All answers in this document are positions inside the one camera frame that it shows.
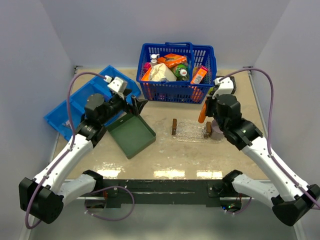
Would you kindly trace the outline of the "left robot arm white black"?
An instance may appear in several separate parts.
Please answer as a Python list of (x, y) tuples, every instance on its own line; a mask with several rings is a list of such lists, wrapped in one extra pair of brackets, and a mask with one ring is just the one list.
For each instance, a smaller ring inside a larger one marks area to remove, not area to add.
[(65, 179), (105, 135), (106, 122), (121, 111), (140, 115), (147, 100), (131, 95), (131, 101), (128, 102), (126, 95), (130, 92), (125, 89), (124, 93), (114, 94), (109, 101), (100, 93), (90, 95), (81, 122), (64, 149), (34, 178), (25, 177), (19, 183), (20, 208), (25, 211), (24, 221), (28, 229), (32, 229), (30, 215), (50, 224), (58, 218), (64, 207), (78, 197), (88, 193), (99, 196), (103, 192), (103, 177), (95, 171), (86, 170), (70, 182), (65, 182)]

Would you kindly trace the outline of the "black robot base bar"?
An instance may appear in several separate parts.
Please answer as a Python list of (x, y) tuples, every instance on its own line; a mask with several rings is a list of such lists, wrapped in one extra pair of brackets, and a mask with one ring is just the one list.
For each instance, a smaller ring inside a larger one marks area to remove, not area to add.
[(103, 200), (107, 208), (123, 204), (141, 205), (203, 205), (209, 208), (226, 205), (239, 194), (227, 188), (221, 179), (104, 179), (100, 188), (111, 187), (104, 193), (85, 193), (84, 197)]

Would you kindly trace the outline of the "purple translucent cup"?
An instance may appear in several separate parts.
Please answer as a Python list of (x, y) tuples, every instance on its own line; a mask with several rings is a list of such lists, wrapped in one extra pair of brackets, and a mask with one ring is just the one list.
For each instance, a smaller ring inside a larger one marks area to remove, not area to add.
[(211, 122), (211, 135), (210, 137), (213, 140), (220, 141), (224, 138), (224, 133), (220, 130), (218, 123), (216, 120)]

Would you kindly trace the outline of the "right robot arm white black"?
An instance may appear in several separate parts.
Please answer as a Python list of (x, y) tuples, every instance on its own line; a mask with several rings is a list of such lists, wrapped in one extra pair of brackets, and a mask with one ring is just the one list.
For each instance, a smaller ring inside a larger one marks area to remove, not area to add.
[(230, 197), (247, 195), (272, 209), (285, 225), (294, 226), (320, 198), (320, 187), (300, 178), (268, 145), (259, 128), (242, 117), (241, 104), (232, 94), (209, 96), (204, 115), (216, 120), (226, 140), (247, 155), (268, 177), (267, 185), (238, 170), (223, 180), (223, 192)]

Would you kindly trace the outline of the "orange toothpaste tube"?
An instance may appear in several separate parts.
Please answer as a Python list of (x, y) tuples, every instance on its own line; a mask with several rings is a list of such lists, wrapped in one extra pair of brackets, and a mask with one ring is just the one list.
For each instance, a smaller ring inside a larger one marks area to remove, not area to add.
[(206, 111), (207, 111), (207, 104), (204, 103), (198, 117), (198, 122), (201, 124), (204, 123), (206, 119)]

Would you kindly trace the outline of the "clear glass tray wooden handles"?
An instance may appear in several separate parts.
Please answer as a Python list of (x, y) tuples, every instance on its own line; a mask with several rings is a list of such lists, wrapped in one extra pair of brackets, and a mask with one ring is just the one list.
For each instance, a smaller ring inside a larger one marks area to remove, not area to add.
[(197, 120), (172, 120), (171, 135), (179, 142), (187, 143), (221, 143), (222, 140), (211, 138), (211, 121), (199, 123)]

